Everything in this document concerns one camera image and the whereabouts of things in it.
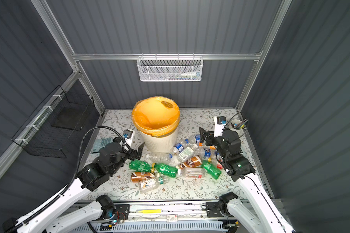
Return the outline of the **brown label tea bottle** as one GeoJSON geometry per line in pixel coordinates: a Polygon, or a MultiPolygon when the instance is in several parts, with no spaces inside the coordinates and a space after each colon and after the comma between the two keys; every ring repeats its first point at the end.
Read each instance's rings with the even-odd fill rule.
{"type": "Polygon", "coordinates": [[[139,183],[141,181],[148,180],[154,177],[159,177],[159,176],[160,175],[156,173],[135,171],[131,173],[131,181],[133,183],[139,183]]]}

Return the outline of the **brown cola bottle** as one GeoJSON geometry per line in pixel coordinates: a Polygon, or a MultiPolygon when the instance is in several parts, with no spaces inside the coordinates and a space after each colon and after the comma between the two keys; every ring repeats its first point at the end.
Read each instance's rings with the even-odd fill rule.
{"type": "Polygon", "coordinates": [[[180,163],[176,166],[177,169],[183,169],[183,168],[197,168],[202,165],[202,160],[198,156],[194,156],[192,158],[189,158],[183,163],[180,163]]]}

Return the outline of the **green bottle yellow cap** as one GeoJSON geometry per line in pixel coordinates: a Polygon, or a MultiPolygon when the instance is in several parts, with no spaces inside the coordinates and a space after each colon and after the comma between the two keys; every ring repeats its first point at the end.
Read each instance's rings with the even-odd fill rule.
{"type": "Polygon", "coordinates": [[[201,167],[206,171],[207,174],[212,176],[214,179],[218,179],[221,175],[221,170],[214,166],[212,163],[204,160],[202,161],[201,167]]]}

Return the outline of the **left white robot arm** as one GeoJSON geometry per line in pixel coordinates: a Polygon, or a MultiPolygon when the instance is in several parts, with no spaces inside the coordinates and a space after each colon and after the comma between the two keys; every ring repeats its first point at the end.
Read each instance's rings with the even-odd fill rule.
{"type": "Polygon", "coordinates": [[[74,176],[59,192],[39,207],[18,219],[10,218],[3,223],[6,233],[67,233],[90,221],[103,218],[117,220],[115,204],[107,195],[72,213],[64,214],[81,198],[97,190],[113,177],[127,160],[140,160],[144,145],[132,149],[135,133],[124,130],[123,134],[105,126],[116,134],[113,142],[99,150],[99,156],[82,169],[77,168],[74,176]]]}

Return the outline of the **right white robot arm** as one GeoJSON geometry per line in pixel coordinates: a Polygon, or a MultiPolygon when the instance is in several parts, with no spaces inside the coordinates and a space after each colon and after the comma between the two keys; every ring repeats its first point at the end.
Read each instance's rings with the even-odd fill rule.
{"type": "Polygon", "coordinates": [[[214,131],[203,128],[199,131],[200,141],[216,148],[217,160],[241,188],[254,210],[251,212],[235,193],[229,192],[219,198],[220,211],[235,217],[250,233],[295,232],[266,193],[253,165],[243,156],[238,133],[224,126],[214,131]]]}

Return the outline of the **cream ribbed waste bin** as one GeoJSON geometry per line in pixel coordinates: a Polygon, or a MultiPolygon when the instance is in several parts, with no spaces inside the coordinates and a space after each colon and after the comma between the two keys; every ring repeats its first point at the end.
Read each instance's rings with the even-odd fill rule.
{"type": "Polygon", "coordinates": [[[151,152],[170,152],[174,145],[177,143],[178,128],[172,131],[170,134],[154,137],[140,132],[145,146],[151,152]]]}

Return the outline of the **orange plastic bin liner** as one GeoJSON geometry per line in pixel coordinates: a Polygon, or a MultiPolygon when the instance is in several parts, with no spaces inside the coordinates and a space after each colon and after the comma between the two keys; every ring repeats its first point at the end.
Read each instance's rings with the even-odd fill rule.
{"type": "Polygon", "coordinates": [[[136,103],[132,110],[132,120],[142,133],[162,137],[178,128],[180,108],[166,97],[150,97],[136,103]]]}

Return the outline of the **green soda bottle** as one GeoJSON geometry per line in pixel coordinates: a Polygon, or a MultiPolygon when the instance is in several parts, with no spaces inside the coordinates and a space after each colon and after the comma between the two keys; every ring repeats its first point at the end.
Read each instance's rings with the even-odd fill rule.
{"type": "Polygon", "coordinates": [[[150,164],[141,160],[133,160],[129,163],[129,168],[138,172],[154,173],[156,170],[150,164]]]}
{"type": "Polygon", "coordinates": [[[165,163],[153,163],[152,167],[160,174],[175,178],[178,174],[178,169],[176,167],[172,167],[165,163]]]}

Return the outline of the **pepsi label clear bottle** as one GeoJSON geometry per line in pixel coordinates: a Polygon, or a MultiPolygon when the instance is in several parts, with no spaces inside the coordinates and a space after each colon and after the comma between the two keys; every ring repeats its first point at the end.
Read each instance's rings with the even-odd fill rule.
{"type": "Polygon", "coordinates": [[[196,150],[196,155],[199,156],[202,160],[208,160],[216,155],[216,150],[208,148],[198,148],[196,150]]]}

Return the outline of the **clear bottle white cap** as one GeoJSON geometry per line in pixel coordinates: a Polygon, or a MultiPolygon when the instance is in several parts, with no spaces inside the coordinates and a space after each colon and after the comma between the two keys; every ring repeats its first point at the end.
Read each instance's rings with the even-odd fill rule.
{"type": "Polygon", "coordinates": [[[173,156],[170,153],[153,152],[148,153],[145,158],[154,163],[169,163],[172,161],[173,156]]]}

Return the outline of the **blue label water bottle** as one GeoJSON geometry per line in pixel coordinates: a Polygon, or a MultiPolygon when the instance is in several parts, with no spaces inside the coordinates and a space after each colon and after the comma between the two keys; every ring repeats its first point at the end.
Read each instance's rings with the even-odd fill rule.
{"type": "Polygon", "coordinates": [[[189,145],[189,143],[189,139],[182,139],[173,146],[172,152],[176,155],[180,154],[189,145]]]}

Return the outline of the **white pencil cup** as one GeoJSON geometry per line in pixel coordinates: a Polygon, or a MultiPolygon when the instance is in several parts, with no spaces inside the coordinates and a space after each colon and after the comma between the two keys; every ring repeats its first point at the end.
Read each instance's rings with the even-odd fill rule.
{"type": "Polygon", "coordinates": [[[227,126],[230,130],[237,132],[239,137],[241,137],[247,129],[246,122],[238,119],[233,119],[227,126]]]}

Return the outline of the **teal desk calculator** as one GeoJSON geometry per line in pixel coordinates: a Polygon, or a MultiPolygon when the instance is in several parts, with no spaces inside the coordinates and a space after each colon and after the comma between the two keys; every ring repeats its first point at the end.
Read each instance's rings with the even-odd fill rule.
{"type": "Polygon", "coordinates": [[[113,142],[112,138],[96,139],[92,146],[91,153],[98,153],[101,148],[105,147],[107,144],[111,142],[113,142]]]}

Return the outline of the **right green soda bottle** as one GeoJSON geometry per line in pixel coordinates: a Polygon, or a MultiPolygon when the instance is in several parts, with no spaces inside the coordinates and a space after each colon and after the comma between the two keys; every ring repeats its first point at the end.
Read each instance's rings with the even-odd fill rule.
{"type": "Polygon", "coordinates": [[[152,167],[160,174],[175,178],[178,174],[178,169],[176,167],[172,167],[165,163],[153,163],[152,167]]]}

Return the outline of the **yellow tool on rail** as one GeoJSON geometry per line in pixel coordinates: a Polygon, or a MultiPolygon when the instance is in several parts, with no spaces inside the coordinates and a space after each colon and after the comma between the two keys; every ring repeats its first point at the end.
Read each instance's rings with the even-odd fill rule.
{"type": "Polygon", "coordinates": [[[137,210],[137,213],[140,213],[140,214],[160,214],[161,212],[162,212],[161,209],[137,210]]]}

